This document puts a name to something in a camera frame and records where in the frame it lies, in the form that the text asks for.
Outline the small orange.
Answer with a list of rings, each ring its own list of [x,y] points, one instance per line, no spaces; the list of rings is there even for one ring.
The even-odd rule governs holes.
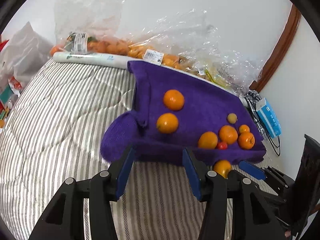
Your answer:
[[[238,145],[244,150],[250,150],[255,145],[255,137],[251,132],[241,133],[238,137]]]
[[[172,113],[162,114],[156,122],[156,128],[160,133],[170,134],[174,133],[179,126],[179,121],[176,115]]]

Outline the large orange front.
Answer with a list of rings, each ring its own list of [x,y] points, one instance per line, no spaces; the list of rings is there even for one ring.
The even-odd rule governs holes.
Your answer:
[[[214,164],[213,170],[227,179],[229,172],[232,170],[232,165],[227,160],[219,160]]]

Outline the large orange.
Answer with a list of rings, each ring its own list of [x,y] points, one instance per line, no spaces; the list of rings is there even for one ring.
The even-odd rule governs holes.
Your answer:
[[[229,172],[232,170],[232,165],[227,160],[219,160],[214,164],[213,170],[227,179]]]
[[[163,96],[164,105],[172,111],[181,110],[184,106],[184,102],[185,100],[183,94],[175,89],[166,91]]]

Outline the red tomato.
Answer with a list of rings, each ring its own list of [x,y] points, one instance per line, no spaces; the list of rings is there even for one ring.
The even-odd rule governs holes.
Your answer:
[[[220,141],[216,145],[217,150],[226,150],[228,148],[228,144],[225,141]]]

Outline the oval orange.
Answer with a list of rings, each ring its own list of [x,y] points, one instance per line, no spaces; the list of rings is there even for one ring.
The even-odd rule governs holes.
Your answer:
[[[250,128],[249,126],[247,125],[241,125],[238,129],[239,133],[242,134],[242,133],[246,133],[246,132],[250,132]]]

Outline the yellow-green round fruit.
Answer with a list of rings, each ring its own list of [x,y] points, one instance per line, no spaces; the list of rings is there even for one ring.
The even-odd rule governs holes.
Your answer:
[[[227,116],[227,121],[230,123],[230,124],[235,124],[238,120],[238,117],[235,113],[229,113],[228,116]]]

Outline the blue tissue box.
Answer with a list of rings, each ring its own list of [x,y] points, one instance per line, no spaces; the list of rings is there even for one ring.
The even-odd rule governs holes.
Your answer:
[[[256,103],[256,111],[270,137],[273,139],[280,136],[282,130],[279,120],[266,98],[262,98]]]

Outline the purple towel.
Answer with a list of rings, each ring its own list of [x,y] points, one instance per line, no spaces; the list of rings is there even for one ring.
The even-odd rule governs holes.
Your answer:
[[[114,120],[101,141],[100,152],[106,161],[120,158],[127,146],[132,146],[140,161],[160,161],[182,165],[185,148],[207,165],[226,159],[237,164],[241,160],[258,163],[263,160],[266,148],[247,109],[240,99],[204,80],[178,72],[172,68],[157,66],[144,61],[130,61],[127,68],[136,80],[132,109]],[[185,103],[176,111],[178,129],[171,134],[157,131],[157,119],[168,112],[163,103],[167,90],[180,91]],[[198,148],[200,136],[207,131],[217,133],[227,124],[227,115],[237,115],[237,125],[249,126],[255,137],[255,145],[243,150],[232,144],[226,150]]]

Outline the clear bag yellow fruit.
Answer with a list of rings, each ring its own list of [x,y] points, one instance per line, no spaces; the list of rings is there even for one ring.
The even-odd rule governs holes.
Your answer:
[[[240,96],[259,81],[263,61],[222,49],[218,29],[208,21],[206,11],[191,10],[177,16],[175,27],[180,64],[186,71]]]

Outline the clear bag of oranges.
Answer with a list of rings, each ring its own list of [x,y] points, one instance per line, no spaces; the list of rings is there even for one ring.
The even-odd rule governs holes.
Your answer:
[[[189,11],[166,16],[153,28],[144,28],[130,40],[130,56],[185,72],[194,72],[206,26],[203,17]]]

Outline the white plastic bag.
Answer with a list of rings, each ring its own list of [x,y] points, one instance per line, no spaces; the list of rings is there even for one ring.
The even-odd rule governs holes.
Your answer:
[[[1,80],[15,92],[22,91],[48,61],[52,46],[27,22],[1,51]]]

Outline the red paper shopping bag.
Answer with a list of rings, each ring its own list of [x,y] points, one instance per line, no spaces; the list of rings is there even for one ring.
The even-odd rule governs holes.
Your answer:
[[[9,42],[9,40],[4,40],[0,42],[0,51],[3,50],[3,48],[5,47],[5,45]]]

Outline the clear bag of tangerines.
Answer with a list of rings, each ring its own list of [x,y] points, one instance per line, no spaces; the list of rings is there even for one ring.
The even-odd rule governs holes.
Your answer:
[[[116,37],[125,1],[56,0],[56,45],[50,54],[65,51],[127,55],[128,43]]]

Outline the brown wooden door frame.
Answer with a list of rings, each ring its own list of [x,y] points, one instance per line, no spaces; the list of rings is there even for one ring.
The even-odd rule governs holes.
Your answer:
[[[267,85],[268,81],[274,75],[292,44],[299,26],[300,19],[301,12],[295,5],[292,5],[284,30],[269,59],[264,64],[260,79],[258,81],[253,81],[253,83],[250,85],[251,90],[256,90],[258,92],[262,91],[262,89]]]

